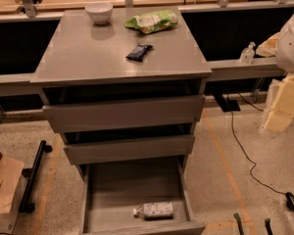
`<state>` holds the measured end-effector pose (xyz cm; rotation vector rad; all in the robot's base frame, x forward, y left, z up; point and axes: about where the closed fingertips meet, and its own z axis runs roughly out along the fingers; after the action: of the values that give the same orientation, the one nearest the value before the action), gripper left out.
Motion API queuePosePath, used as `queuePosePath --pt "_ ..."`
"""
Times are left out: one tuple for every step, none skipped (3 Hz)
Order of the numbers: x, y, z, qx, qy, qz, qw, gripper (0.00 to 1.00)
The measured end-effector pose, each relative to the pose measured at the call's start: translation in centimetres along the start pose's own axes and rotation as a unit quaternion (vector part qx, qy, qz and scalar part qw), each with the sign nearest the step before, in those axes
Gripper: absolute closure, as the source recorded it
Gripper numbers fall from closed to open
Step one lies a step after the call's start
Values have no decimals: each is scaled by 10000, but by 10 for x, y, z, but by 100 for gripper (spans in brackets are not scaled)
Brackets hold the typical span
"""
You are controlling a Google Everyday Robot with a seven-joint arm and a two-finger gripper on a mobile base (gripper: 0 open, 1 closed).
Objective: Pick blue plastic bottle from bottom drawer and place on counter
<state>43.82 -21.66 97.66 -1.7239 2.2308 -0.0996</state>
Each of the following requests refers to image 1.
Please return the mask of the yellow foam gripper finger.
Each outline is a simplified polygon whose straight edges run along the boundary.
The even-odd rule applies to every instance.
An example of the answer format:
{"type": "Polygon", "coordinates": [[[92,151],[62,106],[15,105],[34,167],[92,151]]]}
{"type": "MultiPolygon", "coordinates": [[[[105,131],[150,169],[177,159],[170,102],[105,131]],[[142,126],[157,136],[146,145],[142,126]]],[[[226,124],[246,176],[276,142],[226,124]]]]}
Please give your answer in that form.
{"type": "Polygon", "coordinates": [[[271,133],[283,132],[294,118],[294,74],[287,75],[278,84],[277,93],[269,106],[264,129],[271,133]]]}

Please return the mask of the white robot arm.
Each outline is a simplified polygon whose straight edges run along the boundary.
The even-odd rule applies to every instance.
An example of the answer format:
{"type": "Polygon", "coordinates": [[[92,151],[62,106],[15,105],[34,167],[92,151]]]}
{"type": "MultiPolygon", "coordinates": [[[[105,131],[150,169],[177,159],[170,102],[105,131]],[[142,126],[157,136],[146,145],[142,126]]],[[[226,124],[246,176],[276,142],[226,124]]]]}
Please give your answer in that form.
{"type": "Polygon", "coordinates": [[[276,45],[276,64],[287,72],[269,103],[263,130],[283,132],[294,118],[294,14],[280,30],[276,45]]]}

